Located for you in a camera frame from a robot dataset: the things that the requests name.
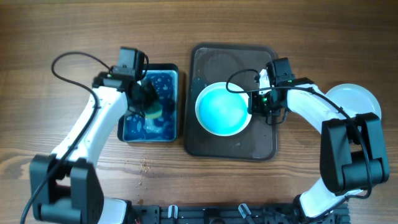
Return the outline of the green yellow sponge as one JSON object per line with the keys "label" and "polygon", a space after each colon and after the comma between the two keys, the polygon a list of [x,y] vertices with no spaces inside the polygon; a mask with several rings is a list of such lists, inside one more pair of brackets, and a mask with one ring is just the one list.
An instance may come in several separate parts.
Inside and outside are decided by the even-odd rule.
{"label": "green yellow sponge", "polygon": [[162,105],[154,104],[144,111],[146,119],[157,119],[162,116]]}

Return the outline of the white plate blue stain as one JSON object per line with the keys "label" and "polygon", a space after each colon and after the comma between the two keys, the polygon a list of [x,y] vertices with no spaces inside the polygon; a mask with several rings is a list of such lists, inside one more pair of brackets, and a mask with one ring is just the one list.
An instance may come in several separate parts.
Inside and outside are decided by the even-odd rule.
{"label": "white plate blue stain", "polygon": [[249,96],[234,83],[218,82],[205,87],[195,102],[195,115],[201,126],[216,136],[232,136],[251,121]]}

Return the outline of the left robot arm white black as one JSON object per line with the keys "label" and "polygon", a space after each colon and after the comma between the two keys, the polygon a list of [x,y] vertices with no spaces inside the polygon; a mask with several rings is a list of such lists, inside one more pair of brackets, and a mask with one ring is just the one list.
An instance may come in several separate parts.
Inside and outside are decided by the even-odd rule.
{"label": "left robot arm white black", "polygon": [[113,128],[130,109],[147,116],[159,97],[148,78],[101,73],[66,138],[29,167],[32,196],[21,216],[52,223],[127,223],[131,204],[104,196],[96,165]]}

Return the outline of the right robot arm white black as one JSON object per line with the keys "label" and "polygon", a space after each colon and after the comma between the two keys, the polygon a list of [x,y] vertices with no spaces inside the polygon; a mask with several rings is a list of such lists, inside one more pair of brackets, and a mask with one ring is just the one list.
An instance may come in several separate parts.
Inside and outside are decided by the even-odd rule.
{"label": "right robot arm white black", "polygon": [[250,90],[249,111],[272,116],[284,109],[310,123],[321,135],[320,178],[296,196],[300,223],[324,220],[351,199],[365,200],[389,178],[380,117],[361,107],[345,107],[322,93],[308,78],[265,81]]}

